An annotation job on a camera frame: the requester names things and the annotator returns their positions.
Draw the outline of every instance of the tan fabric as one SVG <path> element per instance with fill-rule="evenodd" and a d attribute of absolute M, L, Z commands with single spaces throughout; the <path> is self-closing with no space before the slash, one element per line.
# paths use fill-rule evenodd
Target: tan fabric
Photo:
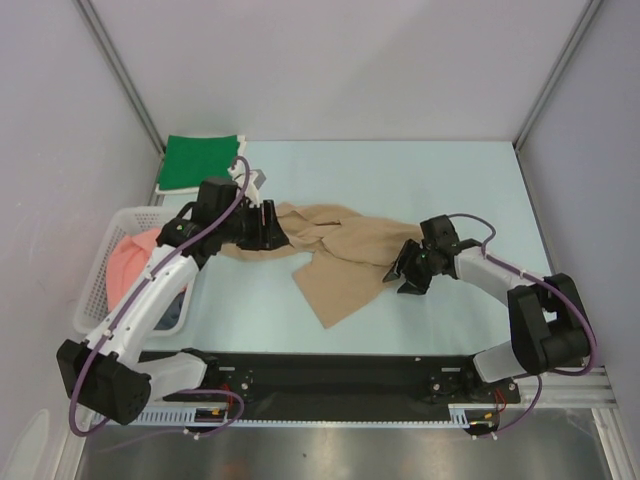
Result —
<path fill-rule="evenodd" d="M 422 238 L 417 225 L 364 217 L 339 205 L 283 203 L 276 210 L 291 245 L 272 252 L 225 245 L 222 254 L 257 261 L 313 252 L 311 263 L 293 278 L 325 328 L 376 298 L 388 286 L 382 279 L 404 242 Z"/>

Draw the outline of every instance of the pink cloth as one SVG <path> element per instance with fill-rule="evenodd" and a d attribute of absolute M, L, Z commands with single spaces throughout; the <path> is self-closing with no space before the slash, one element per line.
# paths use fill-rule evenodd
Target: pink cloth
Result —
<path fill-rule="evenodd" d="M 107 307 L 112 311 L 129 291 L 156 247 L 159 228 L 124 237 L 113 249 L 107 262 Z"/>

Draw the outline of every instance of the plastic laundry basket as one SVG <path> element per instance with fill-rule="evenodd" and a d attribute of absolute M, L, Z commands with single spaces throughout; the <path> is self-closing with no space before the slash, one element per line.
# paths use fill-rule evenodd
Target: plastic laundry basket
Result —
<path fill-rule="evenodd" d="M 105 276 L 107 272 L 107 262 L 113 249 L 125 235 L 137 235 L 151 228 L 162 227 L 169 220 L 174 218 L 177 210 L 163 207 L 135 207 L 125 208 L 117 212 L 109 223 L 107 233 L 102 239 L 96 260 L 89 272 L 89 278 L 84 286 L 78 308 L 73 317 L 73 326 L 80 333 L 89 333 L 105 317 L 109 311 L 107 309 L 107 287 Z M 168 330 L 153 330 L 149 336 L 166 337 L 173 335 L 184 325 L 184 321 L 193 292 L 193 281 L 187 286 L 182 310 L 178 323 Z"/>

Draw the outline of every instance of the shiny metal surface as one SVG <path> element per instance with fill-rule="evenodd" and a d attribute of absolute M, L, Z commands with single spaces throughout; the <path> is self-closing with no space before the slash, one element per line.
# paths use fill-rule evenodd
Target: shiny metal surface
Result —
<path fill-rule="evenodd" d="M 457 430 L 233 428 L 100 451 L 153 431 L 109 427 L 90 438 L 76 480 L 611 478 L 591 410 L 537 410 L 498 441 Z"/>

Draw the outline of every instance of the green towel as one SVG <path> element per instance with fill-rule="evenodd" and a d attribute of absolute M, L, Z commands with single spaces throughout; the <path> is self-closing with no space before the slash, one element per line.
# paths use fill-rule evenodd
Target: green towel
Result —
<path fill-rule="evenodd" d="M 227 168 L 238 154 L 237 136 L 189 138 L 169 136 L 158 190 L 197 188 L 209 177 L 228 177 Z"/>

